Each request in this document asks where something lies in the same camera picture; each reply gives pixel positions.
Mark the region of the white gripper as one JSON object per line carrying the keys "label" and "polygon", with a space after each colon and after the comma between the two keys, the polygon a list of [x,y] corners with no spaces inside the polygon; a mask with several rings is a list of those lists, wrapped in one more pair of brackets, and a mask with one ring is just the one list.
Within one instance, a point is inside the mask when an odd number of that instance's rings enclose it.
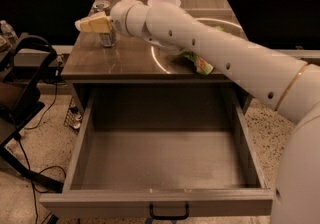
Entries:
{"label": "white gripper", "polygon": [[125,36],[130,36],[126,20],[129,11],[135,6],[140,5],[141,1],[137,0],[120,0],[110,11],[110,19],[104,12],[94,13],[75,22],[75,27],[80,32],[110,33],[112,27]]}

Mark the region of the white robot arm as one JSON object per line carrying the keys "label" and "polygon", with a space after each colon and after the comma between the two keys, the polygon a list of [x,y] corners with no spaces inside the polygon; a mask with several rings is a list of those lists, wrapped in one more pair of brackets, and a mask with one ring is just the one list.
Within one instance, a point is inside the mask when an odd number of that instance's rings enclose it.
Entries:
{"label": "white robot arm", "polygon": [[320,224],[320,67],[199,22],[173,2],[120,0],[75,22],[178,55],[192,52],[296,124],[280,161],[270,224]]}

